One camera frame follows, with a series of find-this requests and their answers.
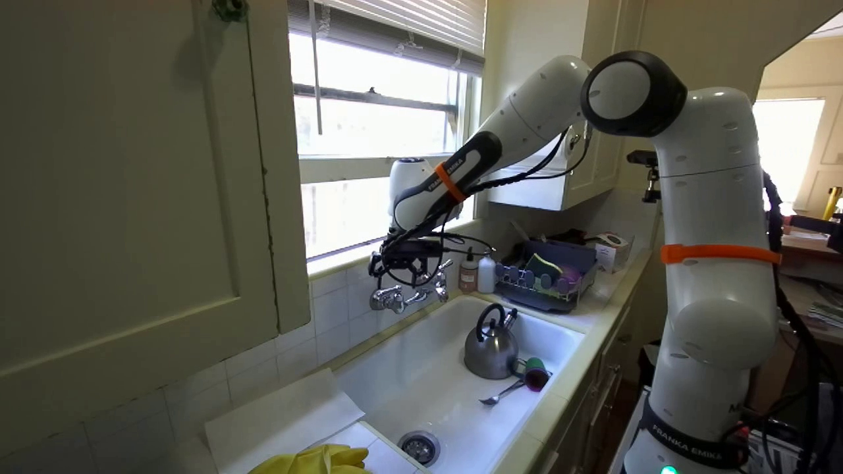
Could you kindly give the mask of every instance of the sink basin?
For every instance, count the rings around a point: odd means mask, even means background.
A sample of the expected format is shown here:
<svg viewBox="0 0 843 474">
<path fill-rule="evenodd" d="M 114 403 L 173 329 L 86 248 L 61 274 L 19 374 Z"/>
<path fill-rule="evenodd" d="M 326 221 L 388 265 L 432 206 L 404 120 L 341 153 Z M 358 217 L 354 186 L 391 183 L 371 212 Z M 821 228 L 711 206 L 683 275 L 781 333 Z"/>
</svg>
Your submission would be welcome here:
<svg viewBox="0 0 843 474">
<path fill-rule="evenodd" d="M 430 472 L 492 472 L 542 398 L 524 386 L 496 408 L 480 403 L 513 382 L 480 378 L 463 366 L 463 340 L 487 306 L 480 296 L 457 296 L 337 370 L 341 386 L 388 439 L 396 444 L 407 435 L 432 439 Z M 549 323 L 530 311 L 519 311 L 513 333 L 519 358 L 542 358 L 553 370 L 549 383 L 565 377 L 565 366 L 583 343 L 580 331 Z"/>
</svg>

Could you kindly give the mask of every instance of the window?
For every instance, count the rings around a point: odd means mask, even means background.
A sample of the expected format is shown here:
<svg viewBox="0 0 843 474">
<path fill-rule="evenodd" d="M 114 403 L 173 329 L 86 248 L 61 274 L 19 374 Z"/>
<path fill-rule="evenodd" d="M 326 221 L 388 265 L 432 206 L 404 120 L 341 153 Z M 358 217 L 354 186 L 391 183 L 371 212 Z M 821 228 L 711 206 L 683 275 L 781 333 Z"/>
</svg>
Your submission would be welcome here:
<svg viewBox="0 0 843 474">
<path fill-rule="evenodd" d="M 446 158 L 475 128 L 483 37 L 471 45 L 462 27 L 408 23 L 426 19 L 425 8 L 449 5 L 483 33 L 484 0 L 287 5 L 305 250 L 318 258 L 388 235 L 393 158 Z"/>
<path fill-rule="evenodd" d="M 793 212 L 807 175 L 821 104 L 825 100 L 814 98 L 756 100 L 753 104 L 761 165 L 778 183 L 786 212 Z"/>
</svg>

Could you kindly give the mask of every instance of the kettle handle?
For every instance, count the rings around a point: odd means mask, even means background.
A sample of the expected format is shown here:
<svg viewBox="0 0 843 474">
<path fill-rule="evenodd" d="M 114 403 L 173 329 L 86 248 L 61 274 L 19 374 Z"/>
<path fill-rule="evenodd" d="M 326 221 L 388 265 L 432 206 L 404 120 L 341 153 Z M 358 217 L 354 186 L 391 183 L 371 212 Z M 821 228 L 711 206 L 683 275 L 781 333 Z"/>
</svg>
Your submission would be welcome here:
<svg viewBox="0 0 843 474">
<path fill-rule="evenodd" d="M 504 306 L 500 306 L 500 302 L 487 306 L 487 308 L 480 314 L 476 325 L 475 325 L 476 343 L 484 343 L 483 325 L 484 325 L 484 317 L 487 317 L 492 311 L 497 311 L 497 323 L 504 323 L 504 317 L 505 317 Z"/>
</svg>

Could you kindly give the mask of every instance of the orange ring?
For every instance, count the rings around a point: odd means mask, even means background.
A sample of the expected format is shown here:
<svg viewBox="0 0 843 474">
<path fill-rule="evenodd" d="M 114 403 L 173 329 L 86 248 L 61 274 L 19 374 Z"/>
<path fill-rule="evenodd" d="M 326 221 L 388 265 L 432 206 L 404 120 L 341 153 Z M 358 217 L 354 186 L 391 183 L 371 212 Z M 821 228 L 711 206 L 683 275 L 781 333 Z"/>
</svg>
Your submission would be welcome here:
<svg viewBox="0 0 843 474">
<path fill-rule="evenodd" d="M 463 199 L 466 199 L 463 192 L 462 192 L 462 190 L 457 186 L 457 181 L 451 179 L 446 163 L 440 163 L 440 165 L 434 167 L 434 173 L 438 173 L 438 179 L 449 186 L 449 195 L 451 195 L 457 203 L 463 203 Z"/>
<path fill-rule="evenodd" d="M 740 248 L 740 244 L 663 244 L 662 260 L 663 264 L 683 264 L 691 258 L 735 258 L 735 260 L 764 260 L 773 265 L 782 264 L 781 252 L 767 248 Z"/>
</svg>

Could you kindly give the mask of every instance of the white cabinet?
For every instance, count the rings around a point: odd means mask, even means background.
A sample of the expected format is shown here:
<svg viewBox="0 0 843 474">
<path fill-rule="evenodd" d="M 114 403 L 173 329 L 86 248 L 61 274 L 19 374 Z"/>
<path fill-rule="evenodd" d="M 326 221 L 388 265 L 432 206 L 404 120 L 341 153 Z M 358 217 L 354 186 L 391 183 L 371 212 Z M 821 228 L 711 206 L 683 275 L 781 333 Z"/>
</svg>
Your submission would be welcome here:
<svg viewBox="0 0 843 474">
<path fill-rule="evenodd" d="M 308 317 L 285 1 L 250 8 L 5 5 L 0 453 Z"/>
<path fill-rule="evenodd" d="M 491 113 L 504 98 L 553 54 L 576 54 L 591 65 L 617 49 L 638 45 L 645 0 L 491 0 L 487 65 L 483 107 Z M 583 165 L 565 179 L 541 179 L 497 186 L 492 203 L 562 210 L 603 195 L 615 186 L 621 140 L 592 134 Z M 565 171 L 570 163 L 555 158 L 541 173 Z"/>
</svg>

